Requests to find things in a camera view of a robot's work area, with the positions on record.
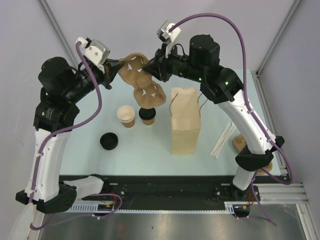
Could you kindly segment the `brown pulp cup carrier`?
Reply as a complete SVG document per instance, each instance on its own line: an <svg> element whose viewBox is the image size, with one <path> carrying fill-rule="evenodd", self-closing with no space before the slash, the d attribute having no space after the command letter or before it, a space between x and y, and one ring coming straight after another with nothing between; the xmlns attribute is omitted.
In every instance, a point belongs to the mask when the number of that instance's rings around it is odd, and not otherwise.
<svg viewBox="0 0 320 240"><path fill-rule="evenodd" d="M163 88L153 80L150 73L142 70L150 62L144 54L131 53L119 61L123 66L118 74L126 84L133 87L133 97L141 108L152 109L166 102Z"/></svg>

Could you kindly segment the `black plastic cup lid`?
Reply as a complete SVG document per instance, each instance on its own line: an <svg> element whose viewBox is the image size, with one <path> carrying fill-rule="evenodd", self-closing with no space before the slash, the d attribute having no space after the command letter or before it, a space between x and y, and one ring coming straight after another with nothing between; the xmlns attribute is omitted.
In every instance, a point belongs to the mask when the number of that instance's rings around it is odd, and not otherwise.
<svg viewBox="0 0 320 240"><path fill-rule="evenodd" d="M140 108L138 114L142 120L149 121L155 118L156 110L155 108L150 108L150 109Z"/></svg>

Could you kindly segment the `stack of brown paper cups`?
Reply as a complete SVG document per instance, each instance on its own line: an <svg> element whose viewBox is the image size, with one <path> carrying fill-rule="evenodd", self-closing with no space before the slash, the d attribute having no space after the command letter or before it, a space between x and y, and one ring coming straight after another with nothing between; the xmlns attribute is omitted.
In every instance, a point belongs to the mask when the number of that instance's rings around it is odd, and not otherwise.
<svg viewBox="0 0 320 240"><path fill-rule="evenodd" d="M135 125L135 110L130 105L123 105L117 110L117 117L125 128L132 128Z"/></svg>

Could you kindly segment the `brown paper takeout bag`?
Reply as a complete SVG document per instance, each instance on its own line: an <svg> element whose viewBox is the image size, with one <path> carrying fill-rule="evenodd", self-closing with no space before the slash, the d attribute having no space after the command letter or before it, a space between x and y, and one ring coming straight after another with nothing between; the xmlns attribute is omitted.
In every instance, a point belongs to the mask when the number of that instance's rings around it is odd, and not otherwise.
<svg viewBox="0 0 320 240"><path fill-rule="evenodd" d="M171 115L171 154L193 155L202 128L200 98L195 87L171 89L169 112Z"/></svg>

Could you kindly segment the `brown paper coffee cup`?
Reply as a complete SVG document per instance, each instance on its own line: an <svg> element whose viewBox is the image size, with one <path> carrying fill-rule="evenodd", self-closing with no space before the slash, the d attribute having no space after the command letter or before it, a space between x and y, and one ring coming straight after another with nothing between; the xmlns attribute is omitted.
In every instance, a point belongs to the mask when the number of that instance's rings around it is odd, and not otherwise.
<svg viewBox="0 0 320 240"><path fill-rule="evenodd" d="M152 119L141 119L143 124L146 126L151 126L155 122L155 118Z"/></svg>

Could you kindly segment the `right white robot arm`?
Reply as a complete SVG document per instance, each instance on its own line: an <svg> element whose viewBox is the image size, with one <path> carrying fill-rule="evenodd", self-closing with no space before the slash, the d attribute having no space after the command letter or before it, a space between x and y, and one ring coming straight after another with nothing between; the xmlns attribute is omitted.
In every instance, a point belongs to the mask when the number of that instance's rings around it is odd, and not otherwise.
<svg viewBox="0 0 320 240"><path fill-rule="evenodd" d="M193 36L188 55L179 55L176 49L165 55L166 47L163 43L142 69L162 82L175 75L199 83L201 93L230 117L246 141L235 157L238 168L230 188L231 196L242 201L249 194L254 173L272 161L273 153L285 140L267 130L245 100L244 84L238 75L220 65L220 45L210 35Z"/></svg>

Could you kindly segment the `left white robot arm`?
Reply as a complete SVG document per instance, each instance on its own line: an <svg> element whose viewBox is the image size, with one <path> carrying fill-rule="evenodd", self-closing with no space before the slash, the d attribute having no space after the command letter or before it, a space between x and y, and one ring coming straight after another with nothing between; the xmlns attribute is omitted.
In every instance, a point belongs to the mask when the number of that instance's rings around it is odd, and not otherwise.
<svg viewBox="0 0 320 240"><path fill-rule="evenodd" d="M59 180L65 146L80 112L76 104L95 90L88 71L74 68L57 56L42 64L38 79L42 88L33 121L33 170L27 187L15 199L24 205L32 203L46 215L65 212L76 200L91 195L107 199L111 188L105 176L91 174L76 180Z"/></svg>

